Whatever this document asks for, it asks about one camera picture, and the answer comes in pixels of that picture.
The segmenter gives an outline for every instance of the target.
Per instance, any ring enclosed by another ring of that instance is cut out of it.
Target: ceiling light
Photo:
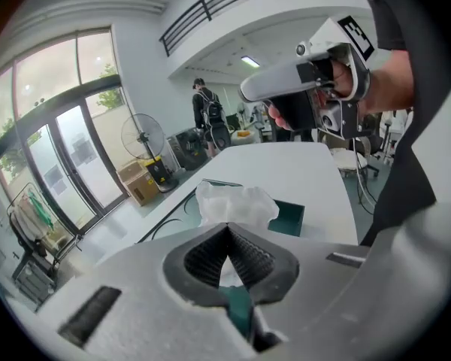
[[[243,62],[246,62],[251,67],[254,67],[254,68],[259,68],[260,67],[259,63],[255,62],[254,60],[252,60],[248,56],[242,56],[241,59],[242,59]]]

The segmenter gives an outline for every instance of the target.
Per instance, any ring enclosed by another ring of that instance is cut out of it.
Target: chair
[[[388,139],[389,127],[391,124],[386,124],[386,131],[384,138],[380,137],[380,124],[381,124],[382,114],[371,115],[368,120],[370,123],[374,122],[374,132],[368,137],[362,137],[356,139],[356,152],[363,155],[364,158],[368,159],[369,156],[374,156],[374,154],[383,152],[386,146],[386,141]],[[350,141],[349,149],[353,150],[353,141]],[[374,177],[379,174],[379,169],[368,164],[367,169],[374,172]]]

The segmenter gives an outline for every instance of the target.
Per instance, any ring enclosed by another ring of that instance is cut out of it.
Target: white table
[[[230,147],[197,171],[143,219],[99,262],[141,240],[203,179],[261,187],[273,199],[303,205],[301,236],[357,244],[353,211],[341,175],[325,144],[285,142]]]

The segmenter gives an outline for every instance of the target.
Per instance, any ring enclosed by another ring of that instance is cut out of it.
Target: floor
[[[389,175],[390,167],[383,165],[381,161],[371,158],[370,164],[380,169],[377,178],[369,172],[368,189],[377,199]],[[180,184],[183,184],[194,171],[185,171],[177,175]],[[357,177],[350,174],[344,178],[344,186],[350,198],[354,220],[358,234],[358,242],[365,237],[372,223],[372,216],[359,204],[357,193]],[[60,288],[72,277],[88,272],[93,266],[116,245],[129,232],[141,228],[142,219],[146,217],[157,205],[163,202],[171,193],[157,196],[153,202],[139,208],[133,199],[127,199],[119,207],[113,210],[105,219],[94,226],[80,242],[82,251],[74,248],[62,261],[59,270],[57,287]],[[363,197],[365,207],[372,211],[372,207]]]

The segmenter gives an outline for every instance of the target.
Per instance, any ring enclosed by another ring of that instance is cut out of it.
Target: cardboard box
[[[144,167],[137,160],[133,160],[124,165],[118,172],[122,182],[130,181],[132,178],[144,172]]]
[[[143,206],[159,194],[159,188],[148,171],[141,173],[123,183],[130,196],[139,206]]]

